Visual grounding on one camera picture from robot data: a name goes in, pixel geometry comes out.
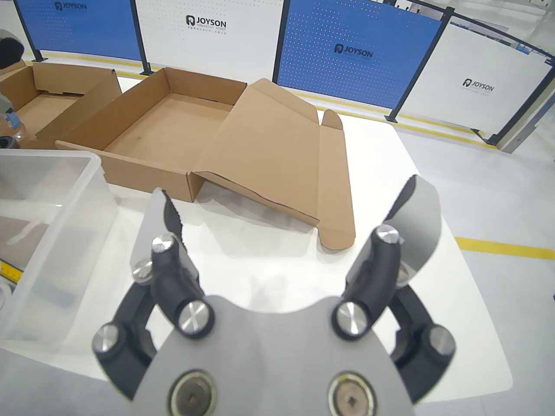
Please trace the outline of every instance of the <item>joyson logo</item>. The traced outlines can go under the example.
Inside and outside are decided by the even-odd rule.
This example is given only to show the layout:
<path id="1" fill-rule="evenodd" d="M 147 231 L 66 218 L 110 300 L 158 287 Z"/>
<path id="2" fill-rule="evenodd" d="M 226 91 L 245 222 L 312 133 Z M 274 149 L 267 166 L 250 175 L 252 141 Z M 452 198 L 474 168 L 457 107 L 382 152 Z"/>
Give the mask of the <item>joyson logo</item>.
<path id="1" fill-rule="evenodd" d="M 350 57 L 357 57 L 357 58 L 369 58 L 369 57 L 372 57 L 374 54 L 371 50 L 359 49 L 353 46 L 345 47 L 341 43 L 337 43 L 335 45 L 333 52 L 336 54 L 343 54 L 343 55 L 346 54 Z"/>
<path id="2" fill-rule="evenodd" d="M 225 20 L 209 19 L 208 17 L 187 16 L 185 20 L 189 28 L 204 32 L 224 33 L 227 26 Z"/>
<path id="3" fill-rule="evenodd" d="M 59 1 L 54 2 L 56 10 L 85 10 L 87 5 L 85 3 L 61 3 Z"/>
<path id="4" fill-rule="evenodd" d="M 473 79 L 466 78 L 462 82 L 462 87 L 468 91 L 480 93 L 482 95 L 488 95 L 491 91 L 493 91 L 493 85 L 484 84 L 483 82 L 474 81 Z"/>

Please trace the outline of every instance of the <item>metal gripper plate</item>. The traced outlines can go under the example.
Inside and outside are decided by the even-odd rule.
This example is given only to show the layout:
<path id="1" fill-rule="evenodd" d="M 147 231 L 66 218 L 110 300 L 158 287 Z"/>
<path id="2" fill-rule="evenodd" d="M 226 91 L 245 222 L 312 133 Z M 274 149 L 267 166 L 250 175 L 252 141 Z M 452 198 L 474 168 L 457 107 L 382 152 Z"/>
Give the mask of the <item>metal gripper plate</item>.
<path id="1" fill-rule="evenodd" d="M 414 415 L 397 370 L 376 335 L 341 340 L 331 326 L 339 297 L 293 313 L 255 313 L 218 296 L 216 322 L 204 339 L 173 330 L 132 402 L 134 416 L 168 414 L 168 392 L 185 372 L 207 372 L 217 392 L 215 416 L 325 416 L 328 390 L 342 372 L 369 382 L 377 415 Z"/>

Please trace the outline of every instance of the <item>fence barrier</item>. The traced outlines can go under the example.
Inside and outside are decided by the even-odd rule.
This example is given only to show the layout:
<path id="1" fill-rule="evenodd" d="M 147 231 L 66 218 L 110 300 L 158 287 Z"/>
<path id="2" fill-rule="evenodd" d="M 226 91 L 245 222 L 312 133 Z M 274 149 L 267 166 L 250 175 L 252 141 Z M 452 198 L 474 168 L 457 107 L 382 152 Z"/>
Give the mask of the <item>fence barrier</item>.
<path id="1" fill-rule="evenodd" d="M 141 60 L 445 120 L 497 144 L 555 57 L 420 0 L 16 0 L 41 49 Z"/>

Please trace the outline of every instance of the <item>blue panel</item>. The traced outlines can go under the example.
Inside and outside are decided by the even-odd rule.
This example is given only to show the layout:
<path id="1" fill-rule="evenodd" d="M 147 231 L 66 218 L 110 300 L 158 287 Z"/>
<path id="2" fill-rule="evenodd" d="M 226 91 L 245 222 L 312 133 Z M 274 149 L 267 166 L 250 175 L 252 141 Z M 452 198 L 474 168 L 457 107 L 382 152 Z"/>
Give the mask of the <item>blue panel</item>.
<path id="1" fill-rule="evenodd" d="M 439 26 L 370 0 L 291 0 L 277 83 L 393 108 Z"/>
<path id="2" fill-rule="evenodd" d="M 140 60 L 129 0 L 17 0 L 37 49 Z"/>

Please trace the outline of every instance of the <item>screw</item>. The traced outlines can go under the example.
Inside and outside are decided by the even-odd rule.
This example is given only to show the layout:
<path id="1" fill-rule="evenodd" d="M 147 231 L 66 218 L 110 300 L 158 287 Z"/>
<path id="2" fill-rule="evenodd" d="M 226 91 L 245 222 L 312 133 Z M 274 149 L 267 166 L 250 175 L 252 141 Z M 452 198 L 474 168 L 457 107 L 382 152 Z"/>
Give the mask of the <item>screw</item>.
<path id="1" fill-rule="evenodd" d="M 364 310 L 354 302 L 343 302 L 335 314 L 337 325 L 350 337 L 362 336 L 368 327 Z"/>
<path id="2" fill-rule="evenodd" d="M 202 332 L 210 320 L 208 305 L 200 300 L 188 303 L 179 314 L 178 325 L 186 335 Z"/>
<path id="3" fill-rule="evenodd" d="M 376 409 L 369 384 L 355 373 L 344 373 L 333 380 L 328 403 L 333 416 L 373 416 Z"/>
<path id="4" fill-rule="evenodd" d="M 214 405 L 212 380 L 203 372 L 190 372 L 180 377 L 169 397 L 172 416 L 206 416 L 212 414 Z"/>
<path id="5" fill-rule="evenodd" d="M 454 338 L 450 331 L 442 325 L 434 325 L 430 329 L 430 345 L 441 355 L 452 355 L 454 353 Z"/>
<path id="6" fill-rule="evenodd" d="M 380 224 L 377 226 L 376 234 L 380 240 L 388 244 L 399 243 L 399 232 L 389 224 Z"/>
<path id="7" fill-rule="evenodd" d="M 111 350 L 118 342 L 119 330 L 116 325 L 104 324 L 97 330 L 93 337 L 93 349 L 95 352 L 103 353 Z"/>
<path id="8" fill-rule="evenodd" d="M 152 250 L 156 254 L 167 251 L 172 247 L 174 243 L 174 238 L 172 234 L 161 234 L 152 240 Z"/>
<path id="9" fill-rule="evenodd" d="M 149 258 L 142 258 L 133 265 L 132 274 L 136 283 L 147 283 L 152 278 L 152 261 Z"/>

